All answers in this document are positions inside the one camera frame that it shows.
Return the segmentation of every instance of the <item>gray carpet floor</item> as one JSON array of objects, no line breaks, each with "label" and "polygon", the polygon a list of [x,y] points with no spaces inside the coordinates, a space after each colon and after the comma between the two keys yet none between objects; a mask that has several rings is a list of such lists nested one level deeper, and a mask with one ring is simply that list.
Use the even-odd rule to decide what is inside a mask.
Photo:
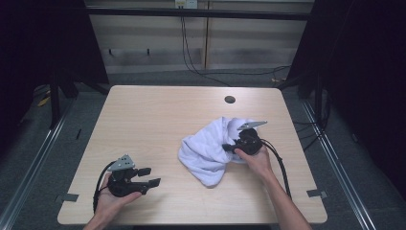
[{"label": "gray carpet floor", "polygon": [[[232,71],[235,73],[264,73],[269,70]],[[225,74],[230,71],[216,71],[222,74],[199,76],[190,71],[156,72],[147,74],[110,75],[110,87],[116,84],[137,85],[207,85],[227,87],[226,82],[236,87],[274,87],[282,81],[287,70],[264,75]],[[79,96],[74,99],[64,126],[59,133],[40,174],[34,183],[12,229],[81,229],[82,226],[64,226],[57,220],[61,207],[56,196],[67,193],[81,156],[98,120],[106,96],[78,84]],[[4,211],[15,190],[34,160],[51,123],[51,107],[47,103],[37,107],[43,90],[35,92],[33,105],[26,114],[19,134],[9,149],[9,154],[0,163],[0,212]],[[282,91],[289,113],[294,122],[308,122],[296,87]],[[61,97],[61,107],[68,99]],[[295,128],[303,147],[316,137],[309,125],[296,123]],[[355,142],[352,132],[334,109],[330,111],[326,129],[328,138],[340,157],[351,182],[368,208],[376,229],[406,229],[406,204],[385,175],[374,165],[361,142]],[[362,229],[347,197],[329,165],[323,148],[318,141],[305,150],[305,156],[312,170],[319,190],[327,192],[323,199],[328,220],[314,224],[314,229]],[[136,226],[134,229],[279,229],[271,226]],[[131,226],[112,226],[109,229],[132,229]]]}]

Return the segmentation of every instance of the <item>person's right hand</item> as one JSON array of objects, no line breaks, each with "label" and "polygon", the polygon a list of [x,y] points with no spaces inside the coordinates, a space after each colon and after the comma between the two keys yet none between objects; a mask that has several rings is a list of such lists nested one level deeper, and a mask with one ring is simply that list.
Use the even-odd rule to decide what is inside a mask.
[{"label": "person's right hand", "polygon": [[263,179],[266,175],[272,172],[269,152],[266,146],[262,146],[259,152],[255,155],[248,155],[241,149],[235,149],[234,152],[245,162],[247,162],[250,169]]}]

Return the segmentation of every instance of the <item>person's right forearm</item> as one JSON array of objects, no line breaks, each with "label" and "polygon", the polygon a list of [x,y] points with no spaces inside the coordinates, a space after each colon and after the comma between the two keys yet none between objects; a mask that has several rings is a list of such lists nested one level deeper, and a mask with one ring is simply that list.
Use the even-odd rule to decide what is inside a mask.
[{"label": "person's right forearm", "polygon": [[272,172],[264,172],[260,177],[272,200],[281,229],[311,229],[307,220],[286,194],[276,176]]}]

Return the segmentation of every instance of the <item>white cloth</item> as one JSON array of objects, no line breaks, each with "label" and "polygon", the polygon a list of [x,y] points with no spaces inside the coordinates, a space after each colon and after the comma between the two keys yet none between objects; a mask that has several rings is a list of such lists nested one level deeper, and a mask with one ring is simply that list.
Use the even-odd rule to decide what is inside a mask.
[{"label": "white cloth", "polygon": [[205,186],[218,184],[227,163],[241,162],[237,155],[225,151],[222,145],[234,145],[234,140],[239,138],[237,128],[247,122],[253,120],[221,117],[212,121],[196,134],[182,140],[179,160]]}]

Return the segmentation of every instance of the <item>wooden tabletop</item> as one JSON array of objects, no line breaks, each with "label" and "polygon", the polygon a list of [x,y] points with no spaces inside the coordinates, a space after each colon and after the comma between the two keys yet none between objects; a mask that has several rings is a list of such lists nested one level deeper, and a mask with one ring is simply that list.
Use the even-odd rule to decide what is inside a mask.
[{"label": "wooden tabletop", "polygon": [[[226,103],[227,96],[236,101]],[[246,165],[229,163],[220,183],[209,189],[178,160],[181,140],[220,117],[268,121],[258,128],[259,137],[283,158],[293,201],[309,222],[327,220],[322,200],[307,195],[316,185],[278,89],[120,85],[110,90],[69,189],[79,198],[63,203],[58,221],[87,223],[102,169],[128,153],[137,168],[152,168],[151,175],[133,181],[162,179],[159,187],[125,206],[117,224],[277,222],[264,187]],[[271,162],[284,187],[272,153]]]}]

